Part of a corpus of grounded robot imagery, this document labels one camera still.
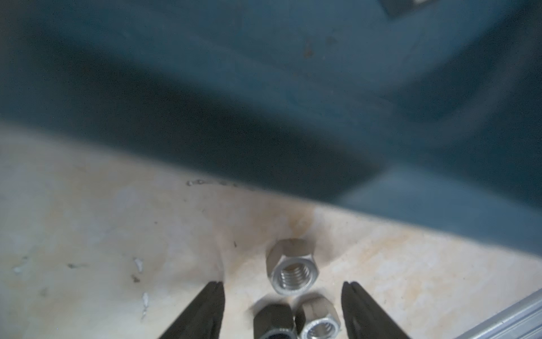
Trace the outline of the black hex nut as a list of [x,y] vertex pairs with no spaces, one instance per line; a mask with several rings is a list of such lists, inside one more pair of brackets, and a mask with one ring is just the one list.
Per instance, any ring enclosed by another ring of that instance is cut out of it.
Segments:
[[292,309],[286,304],[271,304],[261,309],[253,319],[254,339],[296,339]]

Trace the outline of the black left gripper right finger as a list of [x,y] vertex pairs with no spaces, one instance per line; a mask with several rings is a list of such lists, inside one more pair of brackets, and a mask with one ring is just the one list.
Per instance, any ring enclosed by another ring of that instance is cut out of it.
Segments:
[[349,339],[409,339],[358,282],[343,283],[341,305]]

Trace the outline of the silver hex nut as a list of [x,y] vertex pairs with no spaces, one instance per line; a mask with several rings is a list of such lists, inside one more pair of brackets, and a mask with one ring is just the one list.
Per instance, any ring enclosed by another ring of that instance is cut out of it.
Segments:
[[325,297],[302,302],[295,313],[295,324],[300,339],[333,339],[341,327],[333,303]]
[[308,240],[279,240],[266,258],[268,279],[283,296],[301,295],[311,289],[319,276],[314,244]]

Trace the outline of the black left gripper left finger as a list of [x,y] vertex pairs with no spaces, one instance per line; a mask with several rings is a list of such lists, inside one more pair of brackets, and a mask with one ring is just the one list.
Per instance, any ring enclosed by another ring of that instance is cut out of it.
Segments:
[[218,339],[224,308],[223,282],[209,282],[159,339]]

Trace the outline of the teal plastic storage box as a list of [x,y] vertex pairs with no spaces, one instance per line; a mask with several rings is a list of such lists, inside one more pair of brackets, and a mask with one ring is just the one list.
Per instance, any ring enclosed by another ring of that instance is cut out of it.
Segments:
[[541,254],[540,1],[3,1],[1,121]]

